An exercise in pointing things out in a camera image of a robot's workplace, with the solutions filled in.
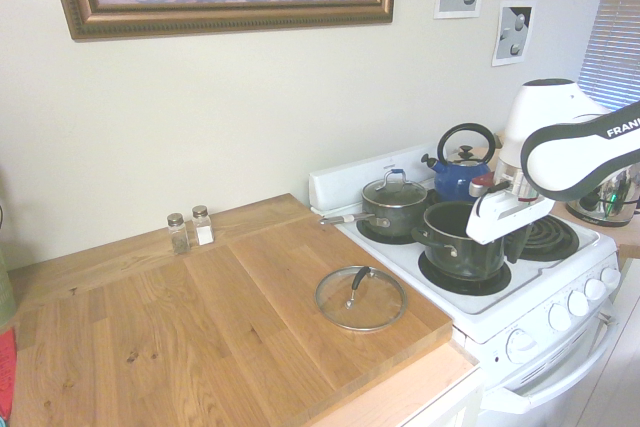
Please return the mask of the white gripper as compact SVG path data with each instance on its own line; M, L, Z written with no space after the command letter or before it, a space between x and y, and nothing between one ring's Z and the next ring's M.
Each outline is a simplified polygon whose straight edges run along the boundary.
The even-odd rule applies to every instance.
M472 206L466 234L482 245L507 235L506 260L515 263L523 257L533 229L532 222L548 215L553 206L554 201L545 197L524 202L509 190L488 192Z

